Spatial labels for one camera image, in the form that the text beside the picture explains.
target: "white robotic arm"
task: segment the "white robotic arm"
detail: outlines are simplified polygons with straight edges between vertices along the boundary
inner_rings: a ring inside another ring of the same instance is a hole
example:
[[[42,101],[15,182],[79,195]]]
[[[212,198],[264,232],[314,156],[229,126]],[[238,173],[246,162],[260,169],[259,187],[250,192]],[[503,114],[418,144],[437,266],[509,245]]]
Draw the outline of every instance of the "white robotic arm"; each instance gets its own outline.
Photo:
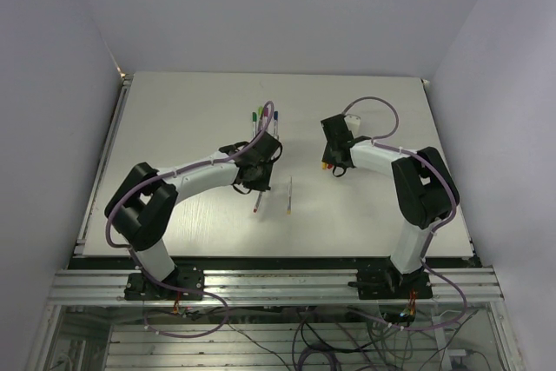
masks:
[[[270,176],[281,155],[281,143],[264,132],[257,142],[249,147],[246,145],[247,142],[240,142],[222,147],[198,162],[171,169],[154,169],[142,162],[129,172],[104,214],[109,218],[119,206],[113,225],[154,279],[170,284],[175,283],[180,274],[162,240],[176,204],[221,186],[232,185],[239,191],[235,185],[242,185],[248,192],[270,189]],[[151,179],[150,183],[141,187],[148,179]],[[138,187],[139,191],[122,204],[123,197]]]
[[[449,196],[439,180],[415,158],[379,148],[364,136],[354,138],[353,127],[346,121],[348,117],[340,114],[321,121],[327,138],[323,164],[334,167],[333,173],[336,169],[343,169],[337,175],[339,177],[348,169],[359,168],[379,172],[394,180],[405,221],[390,262],[401,282],[410,280],[411,275],[418,275],[422,269],[421,259],[431,241],[434,225],[451,212]],[[459,202],[458,191],[438,150],[428,147],[413,153],[441,173]]]
[[[374,146],[373,141],[366,140],[356,143],[350,150],[354,168],[369,169],[394,179],[392,163],[401,158],[408,158],[401,153]],[[400,238],[390,255],[390,261],[402,275],[411,274],[421,268],[421,253],[427,245],[433,223],[425,228],[412,225],[404,219]]]

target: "cable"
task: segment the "cable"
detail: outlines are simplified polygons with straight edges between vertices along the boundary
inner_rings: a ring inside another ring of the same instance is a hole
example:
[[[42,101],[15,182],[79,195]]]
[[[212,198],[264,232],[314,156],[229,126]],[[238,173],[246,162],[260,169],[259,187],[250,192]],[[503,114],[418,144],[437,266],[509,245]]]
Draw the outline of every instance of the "cable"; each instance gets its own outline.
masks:
[[[348,337],[348,339],[356,346],[356,349],[361,352],[361,355],[363,355],[363,359],[366,360],[368,362],[368,364],[374,368],[375,370],[377,369],[373,362],[371,361],[371,359],[369,358],[369,356],[365,353],[365,351],[359,347],[359,345],[357,345],[357,341],[354,339],[354,337],[348,332],[347,329],[345,329],[340,323],[336,322],[336,326],[344,333],[346,334],[346,336]]]
[[[475,310],[474,312],[472,312],[464,321],[463,323],[460,324],[460,327],[457,328],[455,330],[455,332],[453,332],[452,337],[450,338],[450,340],[446,343],[446,345],[444,346],[444,348],[440,348],[437,349],[436,351],[433,352],[433,354],[431,356],[428,357],[428,359],[423,362],[421,364],[421,366],[419,367],[419,369],[417,371],[421,371],[423,369],[423,367],[425,367],[425,365],[427,365],[427,363],[429,361],[431,361],[440,351],[442,351],[442,358],[440,358],[440,365],[442,366],[442,361],[444,361],[444,353],[446,353],[447,348],[450,346],[450,344],[452,343],[453,339],[455,338],[455,336],[460,332],[460,330],[463,328],[463,325],[465,325],[468,321],[471,320],[471,318],[473,316],[475,316],[477,313],[479,313],[479,310]]]
[[[303,370],[303,364],[305,363],[307,358],[309,356],[311,356],[312,354],[322,354],[328,360],[328,365],[330,366],[330,369],[329,369],[330,371],[341,371],[341,365],[338,362],[338,360],[336,359],[336,356],[334,355],[333,352],[323,351],[323,350],[320,350],[320,349],[314,349],[314,347],[311,347],[309,345],[305,349],[303,349],[303,351],[301,351],[298,361],[297,362],[295,361],[295,341],[297,339],[297,334],[300,333],[301,328],[303,327],[303,324],[307,321],[307,319],[308,319],[308,315],[301,318],[299,326],[295,330],[294,337],[292,338],[292,364],[294,365],[294,370],[295,371],[302,371]]]
[[[270,114],[274,114],[274,110],[275,110],[275,106],[274,103],[272,101],[267,101],[264,104],[264,109],[269,108],[270,109]],[[144,317],[143,317],[143,322],[145,324],[145,328],[147,330],[151,330],[153,332],[156,332],[158,335],[165,335],[165,336],[169,336],[169,337],[174,337],[174,338],[185,338],[185,339],[192,339],[192,338],[198,338],[201,336],[205,336],[205,335],[210,335],[214,332],[216,332],[218,329],[220,329],[222,326],[224,326],[224,324],[226,324],[228,322],[228,318],[229,318],[229,311],[228,311],[228,304],[226,303],[226,301],[221,298],[219,295],[215,295],[214,293],[209,293],[208,291],[204,291],[204,290],[199,290],[199,289],[195,289],[195,288],[179,288],[179,287],[175,287],[175,286],[170,286],[164,282],[160,282],[158,281],[151,273],[149,273],[149,271],[147,271],[143,265],[141,264],[141,262],[139,261],[139,259],[137,258],[135,251],[130,247],[130,245],[128,244],[118,244],[118,243],[114,243],[112,241],[112,238],[110,236],[110,232],[111,232],[111,227],[112,227],[112,223],[114,222],[114,218],[116,217],[116,213],[122,208],[123,204],[125,204],[125,202],[131,197],[133,196],[135,193],[137,193],[138,191],[142,190],[144,187],[152,184],[153,182],[157,182],[159,180],[163,180],[165,178],[171,177],[171,176],[178,176],[182,173],[185,173],[187,171],[190,171],[191,169],[197,169],[199,167],[204,167],[206,165],[213,165],[215,163],[225,163],[225,162],[230,162],[233,159],[237,158],[238,156],[243,155],[244,153],[246,153],[247,151],[249,151],[250,149],[252,149],[256,143],[259,142],[259,140],[264,136],[264,134],[266,133],[266,130],[270,124],[270,118],[268,118],[267,122],[264,125],[264,129],[261,129],[261,131],[256,135],[255,138],[253,138],[253,140],[251,142],[249,142],[247,145],[245,145],[245,147],[243,147],[242,149],[238,150],[237,152],[235,152],[234,154],[232,154],[231,156],[227,156],[225,158],[218,158],[214,161],[210,161],[210,160],[206,160],[206,161],[200,161],[200,162],[194,162],[186,167],[181,167],[180,169],[177,169],[176,171],[170,171],[168,173],[164,173],[164,174],[160,174],[158,176],[154,176],[151,177],[147,180],[145,180],[144,182],[140,182],[139,184],[137,184],[135,187],[133,187],[130,191],[128,191],[123,197],[122,199],[120,199],[120,201],[118,203],[116,203],[116,205],[114,206],[114,208],[110,211],[108,219],[106,221],[106,228],[105,228],[105,236],[106,236],[106,242],[110,245],[110,247],[112,248],[126,248],[129,251],[129,254],[131,255],[131,258],[134,260],[134,262],[136,263],[136,265],[139,267],[139,269],[142,271],[142,273],[154,284],[156,284],[157,286],[160,286],[162,288],[167,288],[168,290],[172,290],[172,291],[176,291],[176,292],[181,292],[181,293],[191,293],[194,295],[206,295],[208,297],[212,297],[213,299],[216,299],[217,301],[219,301],[220,303],[222,303],[222,306],[226,309],[225,311],[225,315],[224,318],[222,319],[222,321],[220,322],[220,324],[218,324],[216,327],[214,327],[213,329],[210,329],[206,332],[202,332],[200,334],[196,334],[196,335],[179,335],[179,334],[173,334],[170,332],[165,332],[165,331],[160,331],[157,330],[155,328],[153,328],[152,326],[149,325],[149,312],[146,312]]]
[[[411,337],[413,335],[414,334],[407,334],[406,346],[403,348],[403,357],[401,358],[401,365],[400,365],[401,369],[403,369],[403,364],[405,364],[406,361],[409,361],[414,357],[414,343],[413,341],[411,341]],[[409,342],[411,342],[411,351],[409,356],[406,358],[407,345],[409,344]]]
[[[468,349],[467,352],[471,355],[473,354],[479,354],[480,356],[482,356],[485,359],[486,362],[486,366],[488,367],[488,371],[493,371],[492,368],[490,368],[490,362],[488,362],[487,356],[484,355],[482,352],[479,351],[473,351],[472,349]]]
[[[48,371],[51,371],[52,369],[56,369],[56,368],[60,367],[61,365],[66,365],[66,364],[67,364],[66,361],[58,361],[54,366],[50,367],[48,369]]]
[[[386,104],[390,108],[390,110],[392,110],[392,113],[394,113],[394,117],[395,117],[395,120],[396,120],[394,128],[390,132],[388,132],[385,135],[375,136],[374,139],[386,139],[386,138],[389,138],[390,136],[392,136],[393,134],[395,134],[396,130],[398,130],[398,127],[400,126],[400,116],[398,115],[398,111],[395,109],[394,106],[392,106],[392,104],[390,104],[389,102],[387,102],[386,100],[384,100],[380,97],[375,97],[375,96],[360,97],[359,99],[353,100],[341,113],[343,115],[346,115],[348,110],[353,108],[355,104],[357,104],[359,102],[362,102],[364,100],[375,100],[377,102],[381,102],[381,103]]]
[[[307,340],[305,339],[305,335],[303,334],[303,328],[307,326],[311,332],[313,332],[313,335],[316,336],[316,338],[319,340],[319,342],[321,343],[321,346],[317,347],[315,345],[310,344],[309,342],[307,342]],[[390,337],[391,335],[393,335],[396,331],[391,332],[390,334],[384,334],[382,336],[380,336],[380,339],[378,339],[377,341],[382,341],[382,339],[386,339],[388,337]],[[357,346],[355,349],[345,349],[345,348],[336,348],[333,347],[332,345],[330,345],[329,343],[327,343],[326,341],[324,341],[324,339],[321,338],[321,336],[317,333],[316,330],[314,330],[314,328],[307,322],[303,322],[303,324],[301,325],[301,329],[300,329],[300,334],[301,334],[301,339],[303,340],[303,342],[305,343],[305,345],[308,348],[312,348],[316,351],[321,351],[321,352],[336,352],[339,354],[353,354],[356,352],[361,352],[361,350],[363,350],[363,352],[374,352],[374,349],[365,349],[367,347],[369,347],[370,345],[372,345],[372,342],[368,342],[365,343],[364,345],[360,345]]]
[[[249,189],[248,191],[242,191],[235,184],[232,184],[232,189],[237,191],[240,195],[248,195],[249,193],[251,193],[253,191],[252,189]]]
[[[381,335],[379,335],[379,339],[375,340],[376,335],[374,334],[374,331],[373,331],[374,323],[370,323],[370,325],[371,326],[369,327],[369,323],[367,323],[368,337],[371,340],[371,343],[373,344],[373,347],[376,350],[377,355],[381,358],[382,362],[384,363],[384,365],[387,368],[395,367],[395,365],[392,365],[392,364],[388,363],[388,360],[387,360],[386,356],[381,352],[381,349],[378,347],[376,342],[377,341],[383,341],[383,340],[389,338],[392,334],[396,333],[396,331],[392,331],[392,332],[388,333],[388,331],[385,330],[384,332],[381,332]]]
[[[282,357],[279,356],[275,351],[273,351],[272,349],[268,349],[268,348],[263,347],[261,344],[259,344],[259,342],[255,341],[253,338],[251,338],[251,336],[247,335],[245,332],[243,332],[243,331],[240,330],[240,329],[234,328],[234,327],[233,327],[232,325],[230,325],[229,323],[228,323],[228,326],[229,326],[232,330],[234,330],[235,332],[237,332],[238,334],[241,334],[241,335],[245,336],[247,339],[249,339],[250,341],[252,341],[252,342],[253,342],[257,347],[259,347],[260,349],[264,349],[264,350],[267,351],[268,353],[270,353],[270,354],[274,355],[275,357],[277,357],[277,358],[281,361],[281,363],[284,364],[284,367],[286,367],[286,369],[287,369],[288,371],[291,371],[291,370],[289,369],[289,365],[288,365],[288,364],[282,359]]]

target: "purple cable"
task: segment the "purple cable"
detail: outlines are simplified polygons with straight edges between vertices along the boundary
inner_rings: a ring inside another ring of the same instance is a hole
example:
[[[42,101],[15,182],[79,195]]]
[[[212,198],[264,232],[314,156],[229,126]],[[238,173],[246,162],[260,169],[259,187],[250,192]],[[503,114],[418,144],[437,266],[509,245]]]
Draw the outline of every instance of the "purple cable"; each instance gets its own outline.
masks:
[[[275,111],[275,105],[272,101],[267,101],[266,103],[264,103],[264,109],[269,108],[269,114],[273,115],[274,111]],[[270,118],[267,119],[264,129],[261,129],[261,131],[257,134],[257,136],[255,138],[253,138],[253,140],[248,143],[245,147],[243,147],[242,149],[240,149],[239,151],[237,151],[235,154],[232,154],[231,156],[227,156],[226,158],[221,158],[221,159],[217,159],[214,161],[201,161],[201,162],[194,162],[186,167],[182,167],[180,169],[178,169],[176,172],[174,171],[170,171],[168,173],[163,173],[163,174],[159,174],[158,176],[154,176],[149,178],[148,180],[145,180],[144,182],[140,182],[139,184],[137,184],[134,188],[132,188],[130,191],[128,191],[123,197],[122,199],[116,203],[116,205],[114,206],[114,208],[112,209],[112,211],[109,213],[108,219],[106,221],[106,229],[105,229],[105,235],[106,235],[106,242],[110,245],[110,247],[112,248],[126,248],[129,251],[129,254],[131,255],[131,258],[135,261],[136,265],[139,267],[139,269],[145,274],[145,276],[151,280],[154,284],[156,284],[157,286],[163,287],[163,288],[167,288],[169,290],[172,291],[176,291],[176,292],[180,292],[180,293],[192,293],[195,295],[206,295],[208,297],[212,297],[213,299],[216,299],[217,301],[219,301],[220,303],[222,303],[222,306],[226,309],[226,314],[224,315],[224,319],[222,320],[222,322],[217,325],[215,328],[210,329],[206,332],[203,332],[201,334],[197,334],[197,335],[179,335],[179,334],[172,334],[170,332],[164,332],[164,331],[158,331],[156,329],[154,329],[153,327],[151,327],[148,323],[148,313],[145,314],[145,316],[143,317],[144,322],[145,322],[145,326],[147,326],[149,328],[149,330],[153,330],[155,332],[157,332],[160,335],[166,335],[166,336],[171,336],[171,337],[175,337],[175,338],[198,338],[201,336],[205,336],[205,335],[210,335],[214,332],[216,332],[218,329],[220,329],[222,326],[224,326],[226,324],[226,322],[228,321],[229,318],[229,311],[228,311],[228,304],[226,303],[226,301],[224,299],[222,299],[219,295],[215,295],[214,293],[209,293],[208,291],[203,291],[203,290],[198,290],[195,288],[179,288],[179,287],[174,287],[174,286],[170,286],[164,282],[160,282],[158,281],[155,277],[153,277],[141,264],[141,262],[139,261],[139,259],[137,258],[135,252],[133,251],[133,249],[130,247],[130,245],[128,244],[121,244],[121,243],[115,243],[112,241],[112,238],[110,236],[110,232],[111,232],[111,227],[112,227],[112,223],[114,221],[114,218],[116,217],[116,213],[118,212],[118,210],[120,210],[122,208],[122,206],[125,204],[125,202],[132,196],[134,195],[136,192],[138,192],[139,190],[143,189],[145,186],[148,186],[149,184],[152,184],[153,182],[157,182],[158,180],[163,180],[165,178],[171,177],[171,176],[178,176],[180,174],[183,174],[187,171],[190,171],[191,169],[198,169],[199,167],[204,167],[205,165],[211,165],[211,164],[219,164],[219,163],[224,163],[224,162],[229,162],[231,160],[233,160],[234,158],[241,156],[242,154],[244,154],[245,152],[249,151],[250,149],[252,149],[255,144],[262,138],[262,136],[266,133],[267,128],[270,124]]]
[[[360,97],[360,98],[357,99],[357,100],[353,100],[341,113],[342,113],[343,115],[346,115],[346,113],[348,112],[348,110],[350,110],[351,108],[353,108],[355,104],[357,104],[357,103],[359,103],[359,102],[362,102],[362,101],[364,101],[364,100],[375,100],[376,102],[381,102],[381,103],[386,104],[386,105],[390,108],[390,110],[392,110],[392,113],[394,113],[394,117],[395,117],[395,119],[396,119],[396,123],[395,123],[395,125],[394,125],[394,128],[393,128],[390,132],[388,132],[388,133],[385,134],[385,135],[378,135],[378,136],[375,136],[373,139],[386,139],[386,138],[389,138],[390,136],[392,136],[393,134],[395,134],[396,130],[398,130],[398,127],[400,126],[400,116],[398,115],[398,111],[395,109],[394,106],[392,106],[392,104],[390,104],[389,102],[387,102],[387,101],[384,100],[384,99],[381,99],[380,97],[375,97],[375,96],[364,96],[364,97]]]
[[[294,339],[292,340],[292,364],[294,365],[295,371],[303,371],[303,365],[309,356],[312,354],[323,354],[324,357],[328,360],[328,365],[330,366],[330,371],[341,371],[341,365],[336,359],[336,356],[333,352],[322,352],[316,349],[312,349],[310,347],[306,347],[303,349],[299,355],[299,359],[295,362],[295,340],[297,339],[297,334],[301,331],[301,327],[307,321],[308,316],[305,316],[301,319],[299,326],[295,330]]]
[[[392,110],[392,112],[394,113],[394,117],[396,119],[396,124],[394,126],[394,129],[392,129],[392,131],[390,131],[386,135],[375,136],[372,139],[373,145],[377,148],[386,149],[386,150],[394,151],[394,152],[401,152],[401,154],[405,154],[406,156],[413,157],[414,159],[419,161],[421,164],[423,164],[425,167],[427,167],[431,171],[431,173],[433,173],[434,176],[436,178],[438,178],[440,184],[442,184],[442,187],[444,188],[444,190],[448,194],[448,198],[450,199],[450,204],[452,205],[452,210],[450,212],[450,215],[446,219],[444,219],[443,221],[441,221],[441,222],[439,222],[439,223],[437,223],[436,225],[433,226],[433,228],[431,229],[431,234],[429,234],[429,236],[427,237],[427,240],[425,241],[425,245],[423,246],[423,251],[420,254],[420,258],[421,258],[421,260],[423,260],[423,261],[421,261],[421,264],[426,271],[428,271],[432,275],[436,275],[441,280],[443,280],[444,282],[447,282],[453,288],[455,288],[455,290],[460,294],[461,300],[463,301],[463,309],[461,310],[461,313],[459,315],[457,315],[456,317],[454,317],[453,319],[451,319],[449,321],[444,321],[442,323],[438,323],[436,325],[427,326],[427,327],[423,327],[423,328],[405,328],[405,327],[402,327],[402,326],[399,326],[399,325],[394,325],[393,323],[389,323],[389,322],[385,321],[384,319],[382,319],[381,317],[375,317],[375,316],[372,316],[372,315],[368,315],[368,314],[365,314],[363,312],[360,312],[359,310],[355,310],[355,309],[352,309],[352,308],[349,309],[349,310],[351,312],[356,313],[360,316],[363,316],[367,319],[370,319],[372,321],[377,321],[379,323],[382,323],[384,325],[389,326],[390,328],[395,328],[395,329],[399,329],[399,330],[404,329],[404,330],[407,330],[407,331],[414,331],[414,332],[420,332],[420,331],[425,331],[426,332],[426,331],[435,330],[435,329],[438,329],[438,328],[444,328],[448,325],[451,325],[451,324],[459,321],[465,315],[465,313],[467,311],[467,298],[466,298],[465,294],[463,293],[463,291],[461,290],[461,288],[455,282],[452,282],[451,280],[446,278],[444,275],[441,275],[441,274],[437,273],[436,271],[433,271],[428,265],[426,265],[424,259],[425,259],[425,255],[428,251],[428,247],[430,246],[430,243],[433,240],[433,237],[434,237],[436,231],[438,229],[442,228],[443,226],[445,226],[447,223],[450,223],[454,219],[454,217],[456,215],[456,211],[457,211],[457,203],[455,201],[455,197],[453,195],[452,190],[450,189],[450,186],[448,186],[448,183],[444,179],[444,177],[442,177],[442,175],[439,173],[439,171],[435,167],[433,167],[433,165],[430,162],[428,162],[427,160],[425,160],[421,156],[418,156],[414,152],[411,152],[411,151],[408,151],[408,150],[402,149],[402,148],[395,148],[395,147],[392,147],[390,145],[384,145],[382,143],[377,143],[375,141],[376,139],[388,138],[388,137],[392,136],[396,132],[396,130],[398,130],[398,127],[400,125],[400,117],[398,116],[398,112],[396,111],[394,106],[392,106],[392,104],[390,104],[389,102],[387,102],[384,99],[381,99],[380,97],[364,96],[364,97],[360,97],[359,99],[351,102],[341,113],[343,115],[345,115],[346,112],[348,112],[348,110],[350,110],[356,103],[361,102],[363,100],[375,100],[375,101],[386,104]]]

